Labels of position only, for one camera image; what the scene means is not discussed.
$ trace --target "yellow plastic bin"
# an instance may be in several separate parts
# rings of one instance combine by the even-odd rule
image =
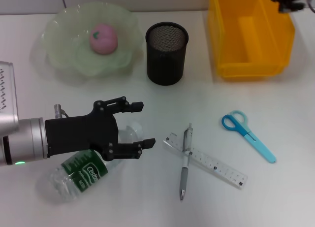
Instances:
[[[289,64],[295,28],[270,0],[210,0],[208,28],[223,78],[274,76]]]

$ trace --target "ruler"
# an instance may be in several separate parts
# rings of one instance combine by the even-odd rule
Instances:
[[[181,140],[174,133],[171,133],[165,140],[164,143],[171,148],[180,151],[185,156],[190,154],[190,158],[201,165],[203,168],[207,169],[210,173],[215,176],[225,180],[226,182],[236,186],[239,189],[246,184],[247,176],[233,169],[232,167],[220,162],[219,160],[208,156],[195,148],[191,148],[190,151],[183,152]]]

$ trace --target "black mesh pen holder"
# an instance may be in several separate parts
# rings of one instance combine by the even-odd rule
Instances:
[[[146,33],[147,74],[159,85],[173,85],[183,76],[188,33],[170,22],[154,24]]]

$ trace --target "scissors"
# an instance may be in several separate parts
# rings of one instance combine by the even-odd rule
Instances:
[[[239,114],[243,116],[244,121],[240,122],[236,117],[235,114]],[[224,120],[229,119],[235,127],[229,127],[225,124]],[[253,134],[253,132],[248,128],[248,118],[244,112],[240,110],[233,110],[230,114],[224,115],[222,118],[222,125],[230,131],[239,132],[247,142],[252,145],[256,151],[258,151],[269,163],[275,163],[276,157],[268,150],[268,148]]]

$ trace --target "bottle label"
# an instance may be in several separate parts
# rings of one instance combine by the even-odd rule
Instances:
[[[77,152],[61,165],[81,192],[108,173],[103,160],[93,150]]]

